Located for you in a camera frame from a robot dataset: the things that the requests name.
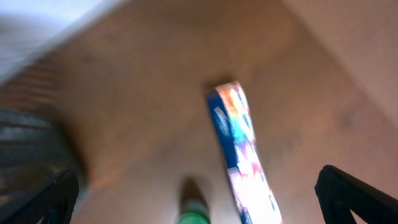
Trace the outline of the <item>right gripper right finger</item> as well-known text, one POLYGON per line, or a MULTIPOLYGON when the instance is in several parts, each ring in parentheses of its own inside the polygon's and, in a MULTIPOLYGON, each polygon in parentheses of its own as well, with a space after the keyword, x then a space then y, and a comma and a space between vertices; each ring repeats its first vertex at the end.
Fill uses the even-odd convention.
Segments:
POLYGON ((397 223, 397 199, 335 166, 322 168, 315 192, 327 224, 355 223, 354 213, 366 223, 397 223))

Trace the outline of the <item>colourful tissue pack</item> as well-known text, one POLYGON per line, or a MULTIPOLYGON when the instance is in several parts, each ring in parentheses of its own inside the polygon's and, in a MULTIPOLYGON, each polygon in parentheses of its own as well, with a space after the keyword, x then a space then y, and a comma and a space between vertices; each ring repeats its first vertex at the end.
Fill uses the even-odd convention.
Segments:
POLYGON ((206 93, 210 116, 242 223, 282 223, 282 215, 257 154, 246 95, 239 82, 206 93))

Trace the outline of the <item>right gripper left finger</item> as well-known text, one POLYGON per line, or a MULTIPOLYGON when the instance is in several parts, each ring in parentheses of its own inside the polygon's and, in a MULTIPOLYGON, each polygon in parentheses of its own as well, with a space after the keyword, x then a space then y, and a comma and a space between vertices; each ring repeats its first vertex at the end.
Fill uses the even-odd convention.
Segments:
POLYGON ((69 224, 79 194, 72 170, 63 170, 1 205, 1 223, 69 224))

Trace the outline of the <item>green lid jar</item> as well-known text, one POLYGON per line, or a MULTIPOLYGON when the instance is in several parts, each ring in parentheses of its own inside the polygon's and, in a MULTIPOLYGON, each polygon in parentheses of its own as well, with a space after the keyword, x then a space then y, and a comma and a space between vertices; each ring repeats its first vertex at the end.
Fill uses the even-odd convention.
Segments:
POLYGON ((186 200, 178 216, 178 224, 210 224, 210 212, 205 202, 198 199, 186 200))

